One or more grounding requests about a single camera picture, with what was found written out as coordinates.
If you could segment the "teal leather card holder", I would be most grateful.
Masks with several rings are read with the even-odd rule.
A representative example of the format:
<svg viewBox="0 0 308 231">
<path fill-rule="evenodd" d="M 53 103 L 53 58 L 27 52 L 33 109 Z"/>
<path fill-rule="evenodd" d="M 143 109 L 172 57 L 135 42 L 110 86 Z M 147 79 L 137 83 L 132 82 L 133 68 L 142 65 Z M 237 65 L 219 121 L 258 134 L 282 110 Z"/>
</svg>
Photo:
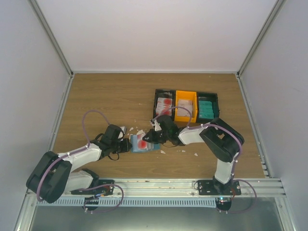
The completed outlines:
<svg viewBox="0 0 308 231">
<path fill-rule="evenodd" d="M 160 149 L 160 144 L 153 144 L 143 140 L 145 133 L 138 135 L 131 135 L 130 142 L 132 144 L 132 153 L 144 153 L 150 151 L 157 151 Z"/>
</svg>

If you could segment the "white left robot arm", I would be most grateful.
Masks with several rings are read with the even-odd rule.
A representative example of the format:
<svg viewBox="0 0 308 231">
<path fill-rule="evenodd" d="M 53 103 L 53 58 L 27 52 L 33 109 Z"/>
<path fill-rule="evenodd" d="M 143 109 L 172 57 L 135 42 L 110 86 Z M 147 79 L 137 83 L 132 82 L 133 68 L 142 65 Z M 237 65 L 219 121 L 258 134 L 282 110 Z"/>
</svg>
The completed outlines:
<svg viewBox="0 0 308 231">
<path fill-rule="evenodd" d="M 111 154 L 129 152 L 132 144 L 125 138 L 126 131 L 125 126 L 111 124 L 104 133 L 81 148 L 59 154 L 46 152 L 30 174 L 26 187 L 36 194 L 39 202 L 50 204 L 67 192 L 101 193 L 98 174 L 84 168 L 84 165 Z"/>
</svg>

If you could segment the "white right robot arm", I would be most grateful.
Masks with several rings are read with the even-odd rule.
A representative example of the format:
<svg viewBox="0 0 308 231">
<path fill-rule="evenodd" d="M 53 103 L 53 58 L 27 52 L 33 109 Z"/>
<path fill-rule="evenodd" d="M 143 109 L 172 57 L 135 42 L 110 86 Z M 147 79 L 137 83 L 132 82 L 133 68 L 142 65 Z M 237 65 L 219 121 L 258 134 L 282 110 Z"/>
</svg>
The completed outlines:
<svg viewBox="0 0 308 231">
<path fill-rule="evenodd" d="M 235 163 L 242 154 L 244 138 L 220 118 L 199 126 L 178 127 L 167 115 L 151 120 L 153 126 L 142 138 L 152 144 L 167 141 L 175 146 L 205 143 L 217 158 L 217 168 L 213 177 L 213 189 L 219 195 L 230 190 L 234 178 Z"/>
</svg>

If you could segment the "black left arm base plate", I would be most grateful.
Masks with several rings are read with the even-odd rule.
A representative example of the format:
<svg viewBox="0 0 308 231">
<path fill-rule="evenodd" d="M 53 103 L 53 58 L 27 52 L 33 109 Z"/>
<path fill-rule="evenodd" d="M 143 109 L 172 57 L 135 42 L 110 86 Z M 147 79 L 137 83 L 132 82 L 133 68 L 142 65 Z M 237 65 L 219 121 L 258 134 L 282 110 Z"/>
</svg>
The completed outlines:
<svg viewBox="0 0 308 231">
<path fill-rule="evenodd" d="M 112 184 L 114 184 L 114 180 L 94 180 L 94 182 L 91 183 L 90 188 L 94 188 L 96 186 L 100 186 L 100 185 L 106 185 L 104 187 L 100 187 L 97 189 L 91 189 L 88 191 L 82 191 L 82 190 L 74 190 L 71 191 L 70 193 L 72 195 L 86 195 L 85 197 L 85 201 L 86 201 L 86 206 L 85 208 L 88 211 L 94 211 L 96 210 L 98 207 L 97 206 L 88 206 L 88 205 L 97 205 L 99 202 L 99 198 L 103 197 L 103 196 L 109 196 L 113 194 L 113 186 Z"/>
</svg>

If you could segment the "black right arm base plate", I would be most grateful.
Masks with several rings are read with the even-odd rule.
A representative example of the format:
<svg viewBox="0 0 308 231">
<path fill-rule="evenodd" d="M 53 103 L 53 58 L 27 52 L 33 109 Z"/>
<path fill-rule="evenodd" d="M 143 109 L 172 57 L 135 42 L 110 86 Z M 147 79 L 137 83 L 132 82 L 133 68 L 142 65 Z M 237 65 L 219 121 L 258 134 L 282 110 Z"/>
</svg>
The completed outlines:
<svg viewBox="0 0 308 231">
<path fill-rule="evenodd" d="M 226 212 L 230 210 L 235 196 L 242 194 L 240 184 L 232 180 L 226 184 L 214 178 L 212 180 L 198 180 L 194 188 L 198 190 L 199 195 L 215 196 L 216 208 Z"/>
</svg>

